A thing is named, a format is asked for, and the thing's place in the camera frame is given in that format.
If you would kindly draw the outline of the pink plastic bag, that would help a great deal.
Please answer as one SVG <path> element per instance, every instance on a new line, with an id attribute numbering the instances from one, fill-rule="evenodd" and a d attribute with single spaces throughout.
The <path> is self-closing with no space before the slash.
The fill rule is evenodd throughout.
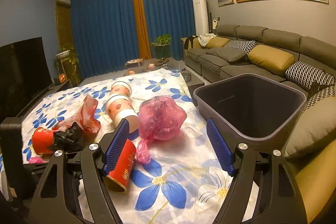
<path id="1" fill-rule="evenodd" d="M 141 164 L 150 163 L 149 144 L 155 140 L 165 141 L 177 136 L 186 118 L 185 110 L 171 97 L 155 96 L 143 101 L 138 113 L 138 133 L 141 140 L 136 149 L 137 161 Z"/>

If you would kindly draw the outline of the small pink bag piece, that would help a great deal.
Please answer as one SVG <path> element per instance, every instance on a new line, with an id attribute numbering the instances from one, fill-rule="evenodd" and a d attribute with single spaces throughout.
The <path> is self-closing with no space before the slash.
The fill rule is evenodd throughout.
<path id="1" fill-rule="evenodd" d="M 41 157 L 38 157 L 38 156 L 31 157 L 29 159 L 29 164 L 43 164 L 43 163 L 45 163 L 45 161 Z"/>

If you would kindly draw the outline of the red paper cup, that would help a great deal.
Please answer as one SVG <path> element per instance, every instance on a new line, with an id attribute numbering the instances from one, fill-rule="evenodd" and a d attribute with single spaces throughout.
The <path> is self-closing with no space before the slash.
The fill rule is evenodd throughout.
<path id="1" fill-rule="evenodd" d="M 135 145 L 131 140 L 127 139 L 115 169 L 106 176 L 109 190 L 117 193 L 126 192 L 130 173 L 134 165 L 135 153 Z"/>

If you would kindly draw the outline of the red crumpled plastic bag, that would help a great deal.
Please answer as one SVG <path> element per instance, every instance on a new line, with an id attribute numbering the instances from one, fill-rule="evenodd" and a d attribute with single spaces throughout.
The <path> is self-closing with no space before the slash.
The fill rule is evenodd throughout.
<path id="1" fill-rule="evenodd" d="M 97 106 L 98 100 L 86 95 L 79 110 L 73 116 L 58 122 L 52 130 L 65 131 L 72 126 L 73 122 L 76 122 L 86 136 L 90 138 L 96 136 L 101 128 L 100 121 L 95 118 Z"/>

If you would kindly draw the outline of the blue floral white tablecloth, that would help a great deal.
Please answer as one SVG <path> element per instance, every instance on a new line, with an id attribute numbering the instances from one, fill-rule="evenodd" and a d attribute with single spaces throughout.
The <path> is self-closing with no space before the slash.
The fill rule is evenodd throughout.
<path id="1" fill-rule="evenodd" d="M 131 86 L 131 104 L 155 96 L 168 96 L 183 108 L 187 118 L 180 134 L 168 141 L 151 143 L 151 163 L 135 163 L 125 193 L 110 197 L 125 223 L 212 223 L 225 199 L 232 179 L 221 166 L 206 134 L 206 121 L 194 106 L 187 84 L 177 71 L 158 69 L 125 76 Z M 33 132 L 51 128 L 75 114 L 86 96 L 98 101 L 95 118 L 101 123 L 97 135 L 114 130 L 105 105 L 115 79 L 60 91 L 43 98 L 22 123 L 24 162 L 35 156 Z"/>

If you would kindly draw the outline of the strawberry print paper cup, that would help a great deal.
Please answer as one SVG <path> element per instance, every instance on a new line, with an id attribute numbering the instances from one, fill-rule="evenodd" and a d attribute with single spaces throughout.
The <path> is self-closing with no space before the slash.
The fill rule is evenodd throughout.
<path id="1" fill-rule="evenodd" d="M 116 127 L 123 119 L 126 119 L 129 122 L 130 133 L 138 129 L 138 115 L 127 96 L 111 94 L 106 102 L 106 112 Z"/>

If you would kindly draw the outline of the black television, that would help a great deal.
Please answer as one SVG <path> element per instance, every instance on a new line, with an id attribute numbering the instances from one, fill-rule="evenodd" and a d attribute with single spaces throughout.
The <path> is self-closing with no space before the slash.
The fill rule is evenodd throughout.
<path id="1" fill-rule="evenodd" d="M 1 120 L 16 117 L 52 84 L 41 37 L 1 46 Z"/>

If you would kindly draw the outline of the grey sectional sofa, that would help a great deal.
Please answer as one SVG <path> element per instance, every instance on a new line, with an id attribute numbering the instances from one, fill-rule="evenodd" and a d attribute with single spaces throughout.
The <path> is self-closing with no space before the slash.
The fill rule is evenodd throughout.
<path id="1" fill-rule="evenodd" d="M 294 32 L 225 24 L 202 40 L 182 38 L 186 65 L 209 82 L 252 73 L 308 98 L 335 96 L 335 46 Z"/>

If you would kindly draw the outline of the grey flat cushion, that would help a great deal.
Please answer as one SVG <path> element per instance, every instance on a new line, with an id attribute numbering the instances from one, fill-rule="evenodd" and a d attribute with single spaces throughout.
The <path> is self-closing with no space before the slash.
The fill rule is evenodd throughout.
<path id="1" fill-rule="evenodd" d="M 229 63 L 234 63 L 242 59 L 246 55 L 246 52 L 230 47 L 218 47 L 210 49 L 208 54 L 220 57 Z"/>

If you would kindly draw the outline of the dark coffee table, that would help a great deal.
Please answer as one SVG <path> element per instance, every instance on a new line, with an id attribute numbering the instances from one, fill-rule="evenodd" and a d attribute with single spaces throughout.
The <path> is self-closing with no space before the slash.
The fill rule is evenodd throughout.
<path id="1" fill-rule="evenodd" d="M 190 68 L 185 65 L 183 60 L 176 60 L 172 57 L 165 59 L 150 59 L 144 60 L 141 62 L 132 62 L 129 61 L 125 64 L 125 73 L 124 76 L 132 75 L 135 73 L 142 73 L 147 71 L 153 71 L 156 69 L 164 68 L 171 71 L 172 75 L 178 77 L 181 75 L 188 87 L 189 94 L 195 106 L 198 105 L 196 99 L 194 98 L 194 90 L 205 85 L 204 81 L 201 80 L 201 77 L 193 72 Z"/>

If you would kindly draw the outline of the far patterned pillow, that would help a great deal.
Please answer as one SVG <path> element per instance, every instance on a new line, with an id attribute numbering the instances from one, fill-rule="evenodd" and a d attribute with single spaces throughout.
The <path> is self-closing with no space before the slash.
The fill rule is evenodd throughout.
<path id="1" fill-rule="evenodd" d="M 244 51 L 246 54 L 250 53 L 257 46 L 254 40 L 229 40 L 225 47 Z"/>

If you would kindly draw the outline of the blue curtain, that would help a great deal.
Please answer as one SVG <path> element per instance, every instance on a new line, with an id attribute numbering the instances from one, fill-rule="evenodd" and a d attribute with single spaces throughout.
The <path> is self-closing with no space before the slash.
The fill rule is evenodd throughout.
<path id="1" fill-rule="evenodd" d="M 192 0 L 143 0 L 151 57 L 155 38 L 171 36 L 171 54 L 183 56 L 181 38 L 195 34 Z M 122 70 L 140 58 L 133 0 L 71 0 L 71 23 L 84 78 Z"/>

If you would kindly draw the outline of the orange curtain strip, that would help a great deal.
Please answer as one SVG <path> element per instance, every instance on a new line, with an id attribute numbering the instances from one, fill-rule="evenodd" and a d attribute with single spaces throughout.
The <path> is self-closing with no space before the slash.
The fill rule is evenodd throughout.
<path id="1" fill-rule="evenodd" d="M 143 0 L 133 0 L 133 8 L 137 30 L 139 56 L 142 59 L 148 60 L 151 59 L 151 50 Z"/>

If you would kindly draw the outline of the potted green plant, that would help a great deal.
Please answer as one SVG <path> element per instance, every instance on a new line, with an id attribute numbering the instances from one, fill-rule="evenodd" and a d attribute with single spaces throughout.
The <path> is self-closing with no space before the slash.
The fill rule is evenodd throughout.
<path id="1" fill-rule="evenodd" d="M 169 34 L 158 36 L 151 45 L 154 47 L 156 59 L 167 59 L 171 57 L 171 36 Z"/>

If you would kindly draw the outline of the white standing air conditioner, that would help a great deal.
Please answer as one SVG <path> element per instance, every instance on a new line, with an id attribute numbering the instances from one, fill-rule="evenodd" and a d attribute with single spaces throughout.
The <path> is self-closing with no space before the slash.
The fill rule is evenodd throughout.
<path id="1" fill-rule="evenodd" d="M 209 32 L 208 12 L 206 0 L 193 0 L 195 34 L 207 34 Z"/>

